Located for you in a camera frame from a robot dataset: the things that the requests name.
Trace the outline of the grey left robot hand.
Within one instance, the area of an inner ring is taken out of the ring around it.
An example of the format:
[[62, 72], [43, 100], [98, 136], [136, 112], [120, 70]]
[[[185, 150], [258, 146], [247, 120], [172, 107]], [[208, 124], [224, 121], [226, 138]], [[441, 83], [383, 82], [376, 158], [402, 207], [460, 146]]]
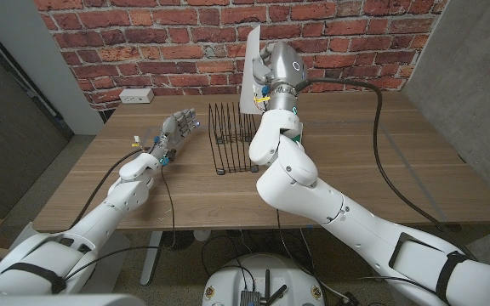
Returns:
[[167, 165], [174, 160], [182, 140], [199, 125], [194, 108], [175, 112], [163, 122], [161, 134], [155, 137], [155, 144], [149, 153], [160, 164]]

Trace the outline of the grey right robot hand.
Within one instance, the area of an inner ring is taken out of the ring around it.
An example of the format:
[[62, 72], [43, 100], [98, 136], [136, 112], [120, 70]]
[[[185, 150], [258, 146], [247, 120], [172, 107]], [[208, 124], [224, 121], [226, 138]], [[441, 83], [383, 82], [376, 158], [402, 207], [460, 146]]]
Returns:
[[266, 45], [253, 57], [252, 63], [254, 80], [260, 85], [271, 88], [289, 85], [295, 88], [307, 78], [303, 59], [284, 42]]

